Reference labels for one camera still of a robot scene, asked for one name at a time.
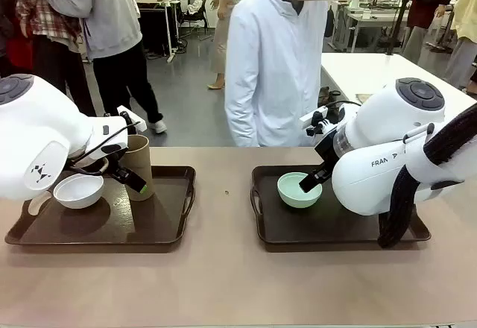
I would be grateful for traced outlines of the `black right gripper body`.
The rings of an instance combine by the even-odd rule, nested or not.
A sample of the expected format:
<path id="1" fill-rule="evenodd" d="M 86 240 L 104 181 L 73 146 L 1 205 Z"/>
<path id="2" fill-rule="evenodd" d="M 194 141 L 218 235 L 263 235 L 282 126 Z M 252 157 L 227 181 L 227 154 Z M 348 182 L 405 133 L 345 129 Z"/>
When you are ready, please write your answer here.
<path id="1" fill-rule="evenodd" d="M 315 146 L 315 151 L 323 160 L 323 165 L 320 167 L 320 170 L 327 174 L 332 173 L 335 164 L 339 161 L 339 156 L 336 154 L 333 146 L 336 133 L 336 130 L 329 131 Z"/>

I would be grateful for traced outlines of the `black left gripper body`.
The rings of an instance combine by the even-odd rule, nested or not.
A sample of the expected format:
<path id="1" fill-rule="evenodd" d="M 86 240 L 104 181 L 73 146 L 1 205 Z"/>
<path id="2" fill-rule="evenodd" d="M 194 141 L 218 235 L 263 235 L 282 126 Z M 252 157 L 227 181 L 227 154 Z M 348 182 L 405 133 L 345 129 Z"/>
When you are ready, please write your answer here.
<path id="1" fill-rule="evenodd" d="M 127 168 L 121 164 L 121 159 L 127 152 L 126 148 L 107 155 L 107 175 L 112 178 L 128 178 Z"/>

